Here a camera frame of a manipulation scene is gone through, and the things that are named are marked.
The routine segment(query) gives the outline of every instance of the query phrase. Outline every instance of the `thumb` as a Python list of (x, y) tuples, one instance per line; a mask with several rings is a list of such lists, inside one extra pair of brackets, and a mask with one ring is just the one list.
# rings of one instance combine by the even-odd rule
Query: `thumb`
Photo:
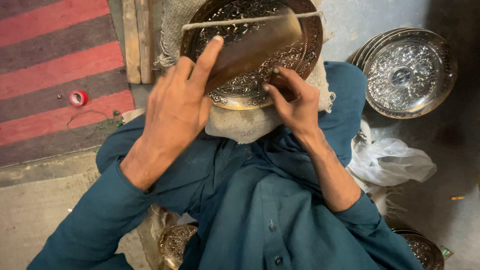
[(277, 110), (284, 112), (290, 107), (290, 104), (285, 100), (283, 95), (280, 94), (280, 91), (275, 86), (264, 83), (263, 90), (270, 95)]

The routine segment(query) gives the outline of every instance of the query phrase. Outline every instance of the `burlap sack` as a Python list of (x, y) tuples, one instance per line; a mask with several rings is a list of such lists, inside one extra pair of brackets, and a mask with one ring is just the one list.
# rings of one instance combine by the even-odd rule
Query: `burlap sack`
[[(183, 36), (181, 28), (190, 21), (203, 2), (204, 0), (163, 0), (161, 45), (164, 53), (159, 57), (162, 65), (172, 65), (180, 57)], [(320, 6), (320, 0), (312, 2), (316, 7)], [(330, 113), (335, 94), (328, 92), (322, 57), (319, 57), (317, 65), (306, 81), (320, 90), (318, 111)], [(282, 121), (273, 105), (253, 110), (228, 110), (212, 106), (205, 131), (207, 134), (227, 137), (238, 143), (251, 143), (281, 124)]]

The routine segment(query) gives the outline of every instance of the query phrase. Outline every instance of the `wrist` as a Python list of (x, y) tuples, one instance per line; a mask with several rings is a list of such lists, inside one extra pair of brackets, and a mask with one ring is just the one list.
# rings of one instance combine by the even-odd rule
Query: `wrist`
[(150, 147), (140, 137), (120, 163), (120, 170), (134, 186), (148, 190), (175, 159), (172, 151)]
[(323, 131), (318, 127), (310, 132), (295, 135), (295, 137), (300, 141), (307, 153), (322, 149), (327, 144)]

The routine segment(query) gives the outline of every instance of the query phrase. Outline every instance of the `teal kurta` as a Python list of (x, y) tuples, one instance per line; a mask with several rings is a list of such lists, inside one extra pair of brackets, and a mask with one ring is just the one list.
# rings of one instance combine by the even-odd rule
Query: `teal kurta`
[[(337, 100), (319, 126), (346, 166), (366, 80), (346, 63), (326, 62), (325, 69)], [(119, 169), (143, 126), (136, 118), (105, 141), (97, 156), (101, 177), (29, 269), (131, 269), (114, 252), (151, 203), (199, 222), (181, 269), (423, 269), (365, 194), (351, 208), (330, 212), (309, 157), (285, 127), (247, 145), (200, 134), (144, 192)]]

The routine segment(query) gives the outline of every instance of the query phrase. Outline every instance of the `man's right hand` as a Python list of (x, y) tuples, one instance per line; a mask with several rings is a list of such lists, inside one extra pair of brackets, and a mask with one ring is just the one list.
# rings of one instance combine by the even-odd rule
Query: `man's right hand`
[[(270, 94), (283, 123), (298, 140), (304, 141), (312, 136), (317, 137), (320, 91), (308, 85), (295, 71), (284, 67), (279, 68), (280, 75), (273, 82), (274, 85), (264, 83), (263, 89)], [(293, 92), (293, 100), (287, 102), (279, 88), (287, 88)]]

